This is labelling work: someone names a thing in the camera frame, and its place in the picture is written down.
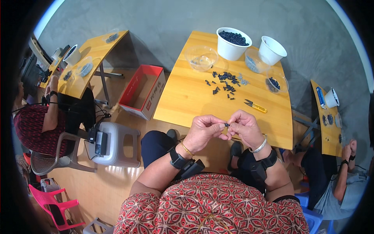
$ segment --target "black shoe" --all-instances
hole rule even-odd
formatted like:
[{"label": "black shoe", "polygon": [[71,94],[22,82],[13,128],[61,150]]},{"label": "black shoe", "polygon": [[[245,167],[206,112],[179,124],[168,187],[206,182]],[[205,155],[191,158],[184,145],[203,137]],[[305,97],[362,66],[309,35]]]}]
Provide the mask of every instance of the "black shoe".
[{"label": "black shoe", "polygon": [[177,143],[177,132],[174,129],[169,129],[168,132],[166,133],[171,139],[173,139],[174,144]]},{"label": "black shoe", "polygon": [[243,152],[242,143],[240,141],[234,142],[230,148],[230,160],[229,160],[229,164],[227,165],[228,171],[234,170],[234,168],[231,167],[231,161],[233,159],[233,156],[240,157],[242,155],[242,152]]}]

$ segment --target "power adapter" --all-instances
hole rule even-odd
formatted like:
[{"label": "power adapter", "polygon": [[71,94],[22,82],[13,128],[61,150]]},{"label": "power adapter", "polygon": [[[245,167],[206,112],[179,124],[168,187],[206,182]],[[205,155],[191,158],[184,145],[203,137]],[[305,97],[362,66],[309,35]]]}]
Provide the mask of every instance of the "power adapter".
[{"label": "power adapter", "polygon": [[88,130],[88,142],[94,144],[96,141],[96,135],[99,130],[97,128],[90,128]]}]

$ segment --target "tiled floor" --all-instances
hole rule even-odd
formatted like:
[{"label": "tiled floor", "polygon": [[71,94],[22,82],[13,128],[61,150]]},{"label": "tiled floor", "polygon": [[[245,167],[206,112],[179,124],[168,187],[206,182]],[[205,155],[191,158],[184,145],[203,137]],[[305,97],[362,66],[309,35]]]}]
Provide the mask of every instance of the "tiled floor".
[{"label": "tiled floor", "polygon": [[[128,84],[132,74],[131,71],[114,71],[123,73],[124,80],[107,78],[108,92],[110,93],[110,100],[112,105],[116,104],[125,86]],[[104,99],[101,79],[94,76],[91,80],[91,86],[95,98]],[[138,160],[141,160],[140,155],[140,139],[145,133],[151,130],[159,130],[166,132],[173,128],[179,132],[180,137],[184,137],[188,128],[178,125],[151,119],[150,121],[143,120],[139,117],[133,116],[122,110],[116,104],[111,110],[112,114],[110,121],[116,122],[131,128],[140,130],[141,135],[138,139]],[[305,132],[306,127],[294,121],[294,142],[296,142]],[[222,172],[226,169],[229,161],[229,149],[232,142],[223,141],[221,139],[212,139],[207,147],[199,152],[195,159],[201,159],[205,164],[205,171]],[[124,151],[127,155],[132,155],[131,147],[125,146]],[[79,163],[94,167],[94,163],[87,157],[83,141],[79,147]],[[300,192],[300,180],[302,174],[298,168],[292,165],[285,165],[290,173],[292,182],[294,183],[295,191]],[[75,223],[85,221],[90,223],[95,217],[114,225],[118,218],[119,209],[123,201],[128,197],[131,185],[136,180],[139,174],[144,170],[142,164],[139,168],[122,168],[115,166],[97,165],[97,173],[90,173],[79,171],[71,168],[57,168],[48,174],[48,177],[53,177],[54,180],[66,189],[66,196],[63,195],[64,200],[79,200],[79,206],[70,209]]]}]

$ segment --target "white plastic bucket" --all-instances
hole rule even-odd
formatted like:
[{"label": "white plastic bucket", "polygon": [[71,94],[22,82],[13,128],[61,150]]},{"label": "white plastic bucket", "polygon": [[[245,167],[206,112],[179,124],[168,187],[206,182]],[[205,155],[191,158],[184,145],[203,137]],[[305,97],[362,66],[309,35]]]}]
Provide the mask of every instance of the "white plastic bucket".
[{"label": "white plastic bucket", "polygon": [[75,45],[75,49],[71,52],[70,55],[68,55],[69,52],[70,52],[70,50],[66,53],[63,61],[67,62],[71,66],[74,66],[77,62],[79,62],[80,56],[81,56],[80,52],[79,52],[79,49],[78,49],[78,45]]},{"label": "white plastic bucket", "polygon": [[57,60],[58,56],[61,54],[61,49],[57,48],[56,51],[53,53],[52,58]]},{"label": "white plastic bucket", "polygon": [[268,36],[261,37],[261,45],[258,50],[258,55],[262,61],[266,61],[263,58],[267,58],[269,65],[272,66],[276,64],[281,58],[287,56],[286,50],[283,46]]},{"label": "white plastic bucket", "polygon": [[325,95],[325,102],[329,108],[340,106],[338,95],[333,88]]},{"label": "white plastic bucket", "polygon": [[[222,31],[229,32],[229,33],[240,33],[242,37],[245,38],[245,43],[248,43],[249,45],[239,46],[239,45],[226,41],[219,35],[219,33]],[[222,56],[223,58],[227,60],[231,60],[231,61],[238,60],[240,56],[242,56],[244,51],[252,45],[252,40],[247,34],[234,28],[227,28],[227,27],[219,28],[217,29],[217,36],[218,36],[217,52],[220,56]]]}]

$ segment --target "red patterned shirt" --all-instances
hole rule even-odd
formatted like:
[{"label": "red patterned shirt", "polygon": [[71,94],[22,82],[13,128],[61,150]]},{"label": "red patterned shirt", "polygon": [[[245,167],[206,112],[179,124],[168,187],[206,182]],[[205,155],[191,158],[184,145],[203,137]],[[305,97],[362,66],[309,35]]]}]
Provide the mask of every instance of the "red patterned shirt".
[{"label": "red patterned shirt", "polygon": [[[16,134],[26,148],[55,156],[58,138],[65,131],[65,113],[58,110],[57,127],[42,133],[44,116],[47,106],[32,105],[20,110],[14,117]],[[63,140],[60,147],[60,157],[65,155],[67,140]]]},{"label": "red patterned shirt", "polygon": [[214,173],[172,185],[161,198],[131,195],[122,204],[114,233],[230,233],[227,229],[233,234],[309,233],[296,200],[269,202],[259,190]]}]

